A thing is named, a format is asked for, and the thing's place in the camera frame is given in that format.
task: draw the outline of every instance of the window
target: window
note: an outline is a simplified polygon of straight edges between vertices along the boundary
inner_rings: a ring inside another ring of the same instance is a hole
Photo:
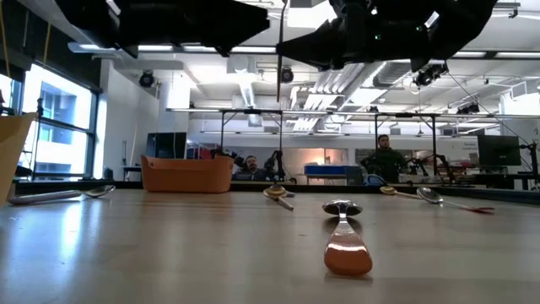
[[[97,96],[32,65],[24,83],[23,112],[36,111],[38,98],[43,107],[39,130],[32,123],[19,165],[35,170],[37,180],[89,176]]]
[[[0,74],[0,91],[4,100],[4,107],[16,108],[19,106],[22,84],[7,76]]]
[[[32,65],[24,82],[23,111],[36,111],[40,97],[43,99],[43,117],[78,128],[90,127],[92,93],[53,72]]]

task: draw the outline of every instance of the cardboard box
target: cardboard box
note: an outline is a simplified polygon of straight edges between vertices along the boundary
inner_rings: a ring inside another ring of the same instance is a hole
[[[6,203],[20,153],[37,113],[18,117],[0,117],[0,209]]]

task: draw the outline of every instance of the spoon handle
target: spoon handle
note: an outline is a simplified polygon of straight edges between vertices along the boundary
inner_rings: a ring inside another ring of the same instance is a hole
[[[290,204],[289,202],[287,202],[284,198],[276,199],[276,203],[284,206],[287,210],[290,210],[290,211],[294,210],[294,206]]]
[[[475,213],[482,213],[482,214],[493,214],[495,212],[495,208],[493,207],[469,207],[466,205],[453,203],[453,202],[447,202],[445,201],[443,204],[449,204],[450,206],[457,207],[459,209],[463,209],[466,211],[471,211]]]
[[[358,276],[371,271],[370,253],[346,220],[340,220],[330,236],[324,252],[324,264],[338,275]]]
[[[397,195],[403,196],[404,198],[415,198],[415,199],[422,199],[418,195],[409,194],[409,193],[396,193]]]
[[[10,204],[32,204],[39,203],[57,199],[66,199],[66,198],[76,198],[79,197],[82,193],[79,190],[71,191],[61,191],[56,193],[43,193],[43,194],[32,194],[24,195],[15,198],[9,199]]]

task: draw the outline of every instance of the white wall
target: white wall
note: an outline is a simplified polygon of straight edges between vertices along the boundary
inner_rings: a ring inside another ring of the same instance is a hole
[[[96,145],[94,175],[101,177],[103,168],[114,171],[115,180],[122,180],[122,141],[127,141],[127,163],[141,163],[146,150],[148,133],[158,130],[159,101],[138,85],[116,71],[110,61],[101,64],[100,86],[104,90],[100,101],[98,130],[104,129],[104,137],[98,132],[100,143]]]

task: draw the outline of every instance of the black speaker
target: black speaker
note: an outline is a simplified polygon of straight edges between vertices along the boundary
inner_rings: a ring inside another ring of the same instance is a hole
[[[283,84],[290,84],[294,80],[294,73],[291,68],[285,67],[281,69],[281,82]]]

